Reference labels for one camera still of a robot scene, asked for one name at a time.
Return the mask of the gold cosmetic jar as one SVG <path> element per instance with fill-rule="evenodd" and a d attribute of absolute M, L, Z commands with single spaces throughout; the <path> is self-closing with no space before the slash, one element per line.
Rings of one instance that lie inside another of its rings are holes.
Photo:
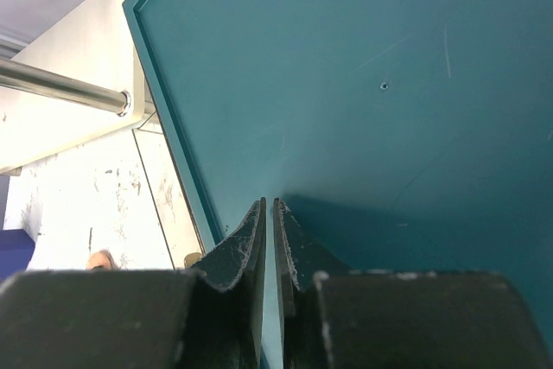
<path fill-rule="evenodd" d="M 191 252 L 184 257 L 183 264 L 185 268 L 190 268 L 194 266 L 198 261 L 202 259 L 203 255 L 201 252 Z"/>

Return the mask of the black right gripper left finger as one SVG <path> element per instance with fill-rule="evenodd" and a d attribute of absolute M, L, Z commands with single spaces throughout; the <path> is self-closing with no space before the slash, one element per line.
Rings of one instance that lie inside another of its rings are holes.
<path fill-rule="evenodd" d="M 266 199 L 197 262 L 185 327 L 186 368 L 258 368 L 262 347 Z"/>

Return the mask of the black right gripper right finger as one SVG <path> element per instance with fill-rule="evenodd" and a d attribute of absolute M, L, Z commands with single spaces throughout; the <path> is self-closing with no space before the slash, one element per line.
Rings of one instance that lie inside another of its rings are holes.
<path fill-rule="evenodd" d="M 283 200 L 273 201 L 279 317 L 285 368 L 329 368 L 313 277 L 345 275 L 350 268 L 312 238 Z"/>

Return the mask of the pink makeup sponge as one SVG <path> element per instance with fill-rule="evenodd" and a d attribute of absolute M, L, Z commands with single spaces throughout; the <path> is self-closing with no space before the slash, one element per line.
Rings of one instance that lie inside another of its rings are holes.
<path fill-rule="evenodd" d="M 94 252 L 87 260 L 87 270 L 116 270 L 118 267 L 107 250 Z"/>

